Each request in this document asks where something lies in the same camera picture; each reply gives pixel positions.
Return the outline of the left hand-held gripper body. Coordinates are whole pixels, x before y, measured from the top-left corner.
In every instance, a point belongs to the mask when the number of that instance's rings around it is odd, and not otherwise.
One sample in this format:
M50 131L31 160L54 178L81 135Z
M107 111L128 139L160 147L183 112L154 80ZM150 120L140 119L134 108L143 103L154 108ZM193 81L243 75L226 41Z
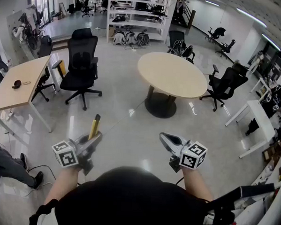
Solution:
M78 167L83 170L86 176L93 168L94 164L91 159L95 152L96 144L93 141L63 140L51 148L62 168Z

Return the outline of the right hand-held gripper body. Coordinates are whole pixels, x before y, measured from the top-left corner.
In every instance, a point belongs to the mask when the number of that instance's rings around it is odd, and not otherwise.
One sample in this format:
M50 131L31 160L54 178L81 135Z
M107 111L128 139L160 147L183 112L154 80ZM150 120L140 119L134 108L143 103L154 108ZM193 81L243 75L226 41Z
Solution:
M169 165L177 173L182 167L196 170L205 160L208 148L199 142L187 141L169 159Z

